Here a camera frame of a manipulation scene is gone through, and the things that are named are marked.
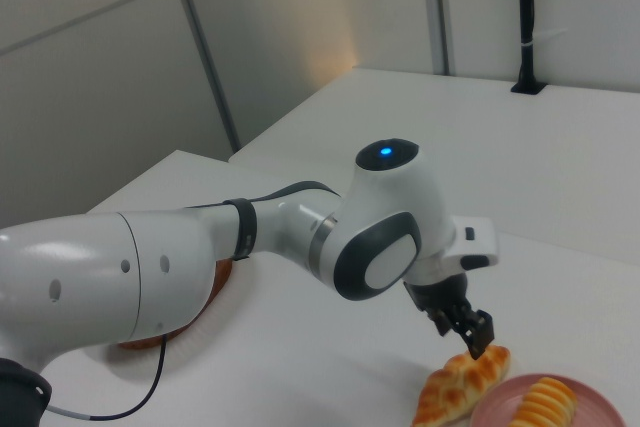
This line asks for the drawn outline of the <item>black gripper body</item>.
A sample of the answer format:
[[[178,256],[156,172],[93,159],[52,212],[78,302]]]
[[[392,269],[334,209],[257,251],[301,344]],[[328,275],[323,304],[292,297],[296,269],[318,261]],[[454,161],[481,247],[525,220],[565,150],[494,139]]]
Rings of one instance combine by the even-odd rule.
[[[415,285],[404,282],[404,287],[416,308],[433,316],[470,311],[466,274],[456,274],[430,285]]]

